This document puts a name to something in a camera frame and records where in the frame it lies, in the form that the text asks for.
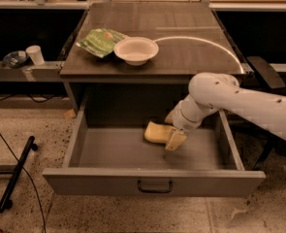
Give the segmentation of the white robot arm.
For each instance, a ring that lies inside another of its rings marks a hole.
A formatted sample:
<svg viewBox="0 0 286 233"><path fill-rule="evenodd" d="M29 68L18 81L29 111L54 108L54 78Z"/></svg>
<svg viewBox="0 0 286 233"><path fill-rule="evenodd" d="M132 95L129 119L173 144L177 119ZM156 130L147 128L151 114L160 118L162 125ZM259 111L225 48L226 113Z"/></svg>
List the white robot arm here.
<svg viewBox="0 0 286 233"><path fill-rule="evenodd" d="M241 88L226 74L200 73L188 85L188 95L165 121L190 132L218 110L230 111L286 141L286 96Z"/></svg>

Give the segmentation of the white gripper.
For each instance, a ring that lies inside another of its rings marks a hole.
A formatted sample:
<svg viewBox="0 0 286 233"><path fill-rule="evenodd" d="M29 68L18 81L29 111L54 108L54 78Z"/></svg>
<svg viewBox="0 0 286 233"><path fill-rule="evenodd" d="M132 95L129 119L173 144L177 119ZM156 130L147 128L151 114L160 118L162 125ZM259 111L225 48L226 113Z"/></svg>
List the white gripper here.
<svg viewBox="0 0 286 233"><path fill-rule="evenodd" d="M178 129L170 131L165 150L177 150L187 139L184 132L197 129L206 117L216 112L217 109L197 103L190 95L180 100L165 117L165 123Z"/></svg>

